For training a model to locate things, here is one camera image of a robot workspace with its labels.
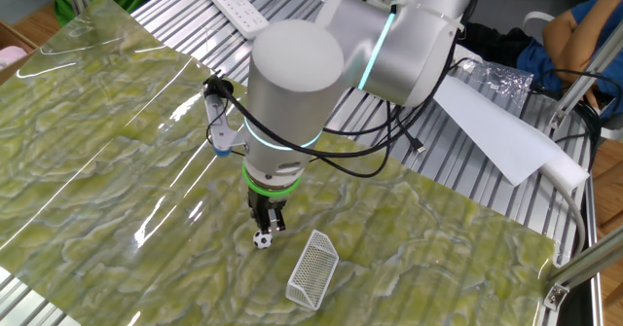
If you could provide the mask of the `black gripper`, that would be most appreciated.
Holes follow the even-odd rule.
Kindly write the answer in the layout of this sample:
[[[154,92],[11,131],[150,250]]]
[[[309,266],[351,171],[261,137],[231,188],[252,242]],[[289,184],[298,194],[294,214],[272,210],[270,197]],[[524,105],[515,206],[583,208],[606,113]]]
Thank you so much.
[[[286,230],[281,210],[286,203],[287,197],[268,197],[254,190],[248,190],[248,205],[251,208],[251,216],[262,234]]]

